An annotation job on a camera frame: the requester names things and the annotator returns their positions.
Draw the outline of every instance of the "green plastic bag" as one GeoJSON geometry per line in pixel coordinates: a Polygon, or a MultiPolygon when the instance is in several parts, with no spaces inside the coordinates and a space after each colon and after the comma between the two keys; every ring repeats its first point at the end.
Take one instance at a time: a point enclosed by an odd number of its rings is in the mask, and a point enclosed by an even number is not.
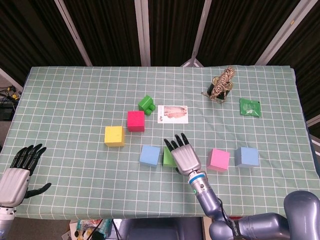
{"type": "Polygon", "coordinates": [[[261,116],[261,106],[259,101],[252,101],[240,98],[240,114],[246,116],[261,116]]]}

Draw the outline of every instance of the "green grid tablecloth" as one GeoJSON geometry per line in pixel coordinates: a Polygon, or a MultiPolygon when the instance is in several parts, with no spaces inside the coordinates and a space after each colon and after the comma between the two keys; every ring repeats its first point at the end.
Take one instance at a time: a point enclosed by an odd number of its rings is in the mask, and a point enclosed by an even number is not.
{"type": "Polygon", "coordinates": [[[295,190],[320,196],[295,76],[285,66],[234,66],[227,102],[201,95],[225,67],[33,67],[2,153],[0,174],[24,146],[47,147],[29,189],[52,183],[17,208],[43,219],[203,216],[187,178],[173,168],[139,164],[142,145],[164,148],[184,132],[206,169],[212,148],[230,152],[229,169],[208,179],[231,215],[285,214],[295,190]],[[128,132],[125,146],[104,144],[105,126],[126,126],[127,111],[150,95],[156,105],[188,106],[189,124],[145,118],[145,132],[128,132]],[[262,117],[240,115],[239,99],[260,101],[262,117]],[[239,147],[257,148],[260,167],[234,167],[239,147]]]}

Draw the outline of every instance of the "robotic arm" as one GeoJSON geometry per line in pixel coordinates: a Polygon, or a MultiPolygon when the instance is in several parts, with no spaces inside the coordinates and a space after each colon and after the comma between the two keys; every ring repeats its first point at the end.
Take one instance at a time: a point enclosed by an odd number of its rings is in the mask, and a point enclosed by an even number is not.
{"type": "Polygon", "coordinates": [[[51,183],[40,189],[29,190],[29,180],[46,147],[42,144],[22,148],[14,157],[10,168],[4,171],[0,180],[0,239],[6,239],[15,218],[15,207],[24,199],[44,193],[51,183]]]}
{"type": "Polygon", "coordinates": [[[264,213],[231,220],[222,201],[208,183],[207,174],[187,137],[175,135],[177,143],[164,139],[177,165],[188,176],[205,215],[212,218],[209,233],[213,240],[320,240],[320,201],[308,191],[295,191],[284,199],[288,220],[277,213],[264,213]]]}

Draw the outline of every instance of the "light blue cube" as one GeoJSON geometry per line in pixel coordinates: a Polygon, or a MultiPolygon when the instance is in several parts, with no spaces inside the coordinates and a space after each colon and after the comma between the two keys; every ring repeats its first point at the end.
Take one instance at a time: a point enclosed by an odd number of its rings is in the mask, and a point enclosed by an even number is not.
{"type": "Polygon", "coordinates": [[[240,147],[235,150],[234,164],[236,167],[251,168],[259,166],[259,154],[256,148],[240,147]]]}
{"type": "Polygon", "coordinates": [[[140,163],[150,167],[157,167],[160,148],[156,146],[144,145],[140,155],[140,163]]]}

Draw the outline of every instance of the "green block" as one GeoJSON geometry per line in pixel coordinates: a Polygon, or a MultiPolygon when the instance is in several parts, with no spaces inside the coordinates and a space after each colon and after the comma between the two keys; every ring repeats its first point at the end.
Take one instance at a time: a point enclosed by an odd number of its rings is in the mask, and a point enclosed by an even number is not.
{"type": "Polygon", "coordinates": [[[148,116],[156,109],[153,99],[148,95],[139,102],[138,107],[140,111],[144,111],[144,114],[148,116]]]}
{"type": "Polygon", "coordinates": [[[245,98],[240,98],[240,114],[247,116],[261,116],[261,106],[259,101],[251,101],[245,98]]]}
{"type": "Polygon", "coordinates": [[[176,162],[174,160],[174,157],[171,155],[171,152],[167,146],[164,147],[163,151],[163,164],[164,167],[172,167],[176,168],[176,162]]]}

